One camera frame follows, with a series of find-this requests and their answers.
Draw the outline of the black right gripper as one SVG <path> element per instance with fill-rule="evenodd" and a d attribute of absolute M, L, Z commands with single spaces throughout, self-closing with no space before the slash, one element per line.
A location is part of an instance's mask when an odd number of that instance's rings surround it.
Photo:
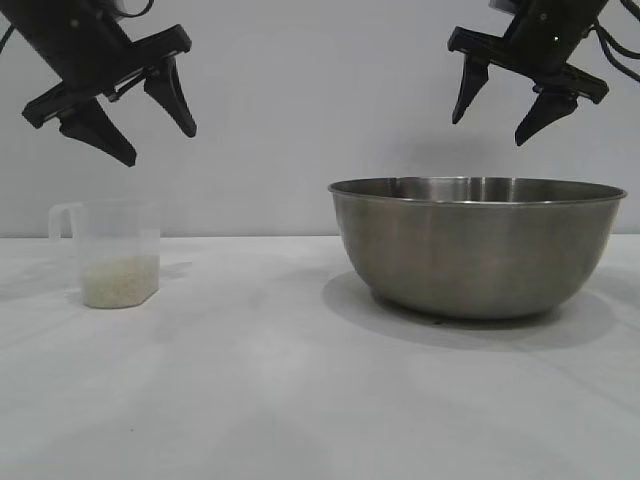
<path fill-rule="evenodd" d="M 571 115 L 579 96 L 600 103 L 609 92 L 606 82 L 571 66 L 569 58 L 605 5 L 604 1 L 517 1 L 514 17 L 501 36 L 455 27 L 447 48 L 465 59 L 452 123 L 463 118 L 488 82 L 491 64 L 535 83 L 536 100 L 514 134 L 517 146 Z"/>

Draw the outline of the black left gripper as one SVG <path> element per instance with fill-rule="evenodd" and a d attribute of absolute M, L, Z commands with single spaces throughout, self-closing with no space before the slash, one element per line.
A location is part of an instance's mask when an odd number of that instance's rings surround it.
<path fill-rule="evenodd" d="M 145 93 L 187 137 L 196 136 L 174 58 L 191 50 L 182 25 L 133 41 L 104 1 L 3 1 L 1 14 L 61 79 L 24 108 L 32 126 L 59 116 L 62 135 L 133 167 L 135 148 L 95 97 L 116 101 L 116 87 L 141 76 Z"/>

